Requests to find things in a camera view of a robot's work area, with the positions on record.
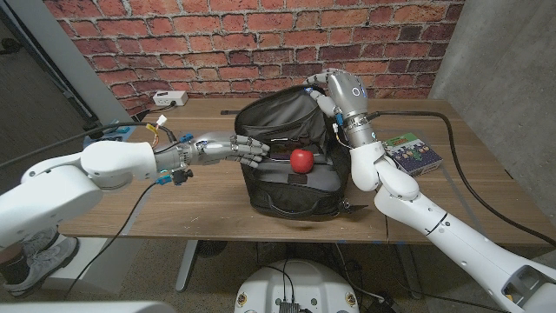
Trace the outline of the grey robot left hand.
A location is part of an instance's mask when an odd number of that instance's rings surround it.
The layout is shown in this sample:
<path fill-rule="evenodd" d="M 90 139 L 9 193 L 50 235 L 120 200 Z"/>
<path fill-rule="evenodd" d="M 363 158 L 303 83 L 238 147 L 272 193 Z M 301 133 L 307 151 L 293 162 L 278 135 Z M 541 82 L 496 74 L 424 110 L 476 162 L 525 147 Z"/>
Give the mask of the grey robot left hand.
<path fill-rule="evenodd" d="M 234 161 L 257 168 L 270 147 L 253 137 L 234 132 L 210 132 L 183 145 L 187 165 L 210 165 L 221 160 Z"/>

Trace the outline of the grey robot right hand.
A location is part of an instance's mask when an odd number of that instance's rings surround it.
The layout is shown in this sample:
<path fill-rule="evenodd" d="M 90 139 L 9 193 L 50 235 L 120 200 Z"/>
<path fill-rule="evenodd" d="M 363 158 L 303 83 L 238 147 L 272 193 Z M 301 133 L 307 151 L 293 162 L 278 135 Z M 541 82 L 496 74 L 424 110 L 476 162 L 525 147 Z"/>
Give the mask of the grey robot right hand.
<path fill-rule="evenodd" d="M 326 69 L 306 78 L 304 83 L 328 86 L 328 97 L 317 90 L 309 94 L 328 117 L 335 118 L 350 147 L 359 148 L 376 141 L 368 117 L 367 88 L 359 77 L 345 70 Z"/>

